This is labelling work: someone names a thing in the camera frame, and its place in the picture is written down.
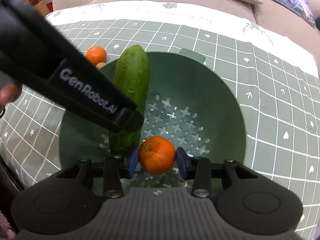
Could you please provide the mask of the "person's left hand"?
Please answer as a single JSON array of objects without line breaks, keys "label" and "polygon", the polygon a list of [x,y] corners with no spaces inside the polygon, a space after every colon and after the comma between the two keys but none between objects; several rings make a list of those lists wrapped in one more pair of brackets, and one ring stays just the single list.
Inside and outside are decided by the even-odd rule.
[{"label": "person's left hand", "polygon": [[22,84],[12,83],[1,89],[0,103],[1,107],[17,100],[22,92]]}]

